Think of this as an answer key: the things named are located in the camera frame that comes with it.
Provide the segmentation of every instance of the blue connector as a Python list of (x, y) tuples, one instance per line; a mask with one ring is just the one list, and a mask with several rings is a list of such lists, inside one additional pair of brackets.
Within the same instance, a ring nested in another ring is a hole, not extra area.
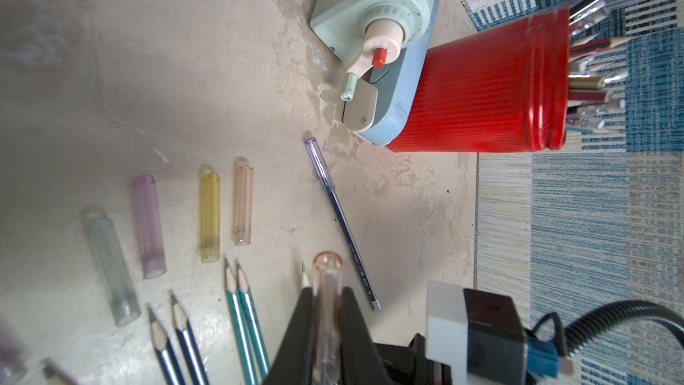
[(560, 359), (552, 342), (527, 337), (527, 372), (538, 377), (556, 378)]

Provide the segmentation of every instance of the beige floor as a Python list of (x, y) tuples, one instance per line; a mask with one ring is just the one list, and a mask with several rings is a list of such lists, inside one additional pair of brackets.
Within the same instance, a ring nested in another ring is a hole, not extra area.
[[(222, 185), (222, 252), (248, 273), (271, 359), (319, 251), (348, 260), (302, 144), (328, 158), (383, 311), (353, 287), (377, 341), (424, 332), (428, 279), (471, 285), (475, 156), (394, 154), (340, 123), (341, 65), (309, 29), (313, 0), (0, 0), (0, 315), (29, 352), (23, 384), (52, 357), (81, 384), (161, 384), (145, 317), (114, 327), (79, 223), (117, 227), (141, 304), (170, 324), (173, 289), (213, 384), (242, 378), (220, 263), (202, 264), (198, 170)], [(474, 32), (441, 0), (434, 43)], [(231, 169), (255, 170), (253, 242), (229, 238)], [(143, 281), (129, 182), (157, 178), (166, 275)]]

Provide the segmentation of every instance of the clear pen cap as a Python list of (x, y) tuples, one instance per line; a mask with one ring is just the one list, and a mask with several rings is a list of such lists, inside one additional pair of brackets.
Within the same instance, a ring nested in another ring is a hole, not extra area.
[(157, 278), (166, 272), (166, 259), (161, 237), (157, 185), (153, 176), (138, 175), (133, 178), (133, 199), (143, 277)]
[(235, 170), (235, 206), (233, 207), (233, 238), (235, 245), (252, 243), (252, 191), (254, 168), (241, 165)]
[(107, 292), (114, 322), (117, 327), (123, 327), (140, 316), (140, 305), (116, 237), (114, 222), (102, 209), (93, 206), (81, 212), (81, 220)]
[(316, 174), (318, 174), (318, 178), (320, 179), (321, 184), (323, 184), (323, 189), (327, 192), (334, 191), (335, 184), (332, 182), (332, 176), (330, 175), (326, 160), (323, 158), (323, 152), (321, 152), (321, 148), (319, 147), (316, 138), (311, 137), (306, 139), (304, 145), (306, 146), (306, 151), (309, 153), (311, 162), (313, 162), (313, 167), (316, 168)]

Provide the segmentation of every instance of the pen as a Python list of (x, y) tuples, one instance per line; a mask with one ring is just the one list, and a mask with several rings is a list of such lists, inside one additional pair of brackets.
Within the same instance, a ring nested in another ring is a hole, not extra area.
[(361, 278), (361, 283), (366, 291), (366, 295), (373, 305), (373, 309), (380, 311), (380, 302), (378, 301), (378, 296), (375, 295), (375, 291), (371, 285), (371, 280), (368, 278), (368, 271), (361, 260), (361, 254), (358, 252), (358, 247), (356, 246), (354, 236), (352, 236), (352, 231), (349, 228), (346, 217), (344, 216), (340, 201), (337, 199), (337, 193), (335, 193), (335, 184), (332, 182), (332, 176), (330, 175), (330, 171), (326, 165), (326, 160), (323, 158), (321, 148), (314, 137), (304, 141), (304, 145), (306, 146), (306, 150), (311, 157), (313, 167), (316, 168), (316, 174), (318, 174), (318, 178), (323, 185), (323, 189), (325, 189), (328, 193), (330, 203), (332, 204), (332, 208), (335, 210), (335, 214), (337, 216), (337, 221), (339, 222), (340, 227), (342, 228), (342, 233), (347, 240), (349, 250), (352, 252), (352, 260), (356, 266), (358, 276)]
[(580, 56), (584, 55), (589, 55), (589, 54), (595, 54), (597, 52), (602, 52), (605, 50), (609, 50), (612, 47), (618, 47), (624, 43), (629, 42), (632, 39), (631, 36), (622, 36), (622, 37), (611, 37), (611, 38), (602, 38), (597, 41), (591, 41), (589, 43), (585, 43), (584, 45), (580, 46), (571, 46), (570, 47), (570, 59), (572, 58), (577, 58)]

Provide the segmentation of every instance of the red button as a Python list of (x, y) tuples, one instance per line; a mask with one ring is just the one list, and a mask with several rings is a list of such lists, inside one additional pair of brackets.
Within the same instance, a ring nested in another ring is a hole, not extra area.
[(376, 69), (383, 68), (385, 60), (387, 60), (387, 50), (383, 47), (377, 47), (373, 51), (373, 67)]

